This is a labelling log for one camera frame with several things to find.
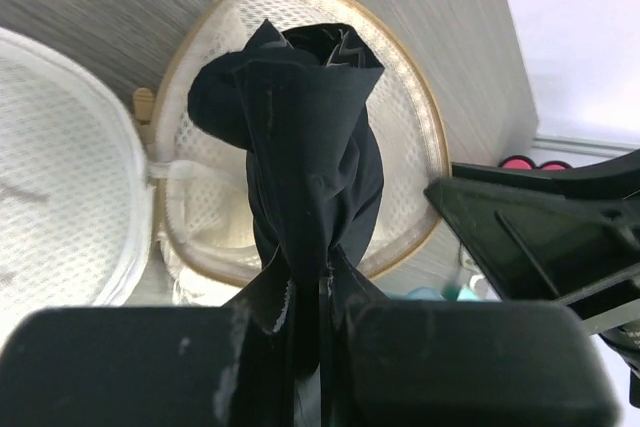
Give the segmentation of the black bra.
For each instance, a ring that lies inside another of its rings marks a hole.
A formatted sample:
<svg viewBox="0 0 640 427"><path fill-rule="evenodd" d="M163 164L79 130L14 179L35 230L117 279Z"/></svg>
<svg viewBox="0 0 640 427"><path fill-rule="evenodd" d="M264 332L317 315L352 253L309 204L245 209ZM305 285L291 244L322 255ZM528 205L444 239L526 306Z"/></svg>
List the black bra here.
<svg viewBox="0 0 640 427"><path fill-rule="evenodd" d="M384 174L366 102L383 71L350 25L264 21L189 90L191 122L246 153L260 258L281 254L299 284L335 250L358 263L372 238Z"/></svg>

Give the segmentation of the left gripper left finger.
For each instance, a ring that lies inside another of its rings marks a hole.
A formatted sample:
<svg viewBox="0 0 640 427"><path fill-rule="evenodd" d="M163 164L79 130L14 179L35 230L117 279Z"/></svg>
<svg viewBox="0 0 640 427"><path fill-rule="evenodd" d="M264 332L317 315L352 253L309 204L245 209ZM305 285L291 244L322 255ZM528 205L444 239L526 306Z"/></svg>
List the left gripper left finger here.
<svg viewBox="0 0 640 427"><path fill-rule="evenodd" d="M1 353L5 426L289 426L296 312L282 255L221 307L65 307Z"/></svg>

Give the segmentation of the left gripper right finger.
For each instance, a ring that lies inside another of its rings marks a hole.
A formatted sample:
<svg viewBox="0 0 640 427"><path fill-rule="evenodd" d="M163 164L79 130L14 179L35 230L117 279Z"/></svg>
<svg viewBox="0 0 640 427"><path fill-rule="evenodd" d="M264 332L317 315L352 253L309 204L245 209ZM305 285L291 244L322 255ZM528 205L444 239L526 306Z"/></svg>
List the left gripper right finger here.
<svg viewBox="0 0 640 427"><path fill-rule="evenodd" d="M569 309L392 300L341 250L319 285L325 426L613 426L619 406Z"/></svg>

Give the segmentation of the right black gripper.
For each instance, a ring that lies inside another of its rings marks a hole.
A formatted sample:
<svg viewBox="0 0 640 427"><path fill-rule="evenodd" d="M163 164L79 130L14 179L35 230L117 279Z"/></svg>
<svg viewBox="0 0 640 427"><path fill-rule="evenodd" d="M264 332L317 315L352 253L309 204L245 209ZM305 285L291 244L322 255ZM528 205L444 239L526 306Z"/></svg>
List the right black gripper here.
<svg viewBox="0 0 640 427"><path fill-rule="evenodd" d="M639 391L638 152L561 171L456 164L425 195L501 299L573 309Z"/></svg>

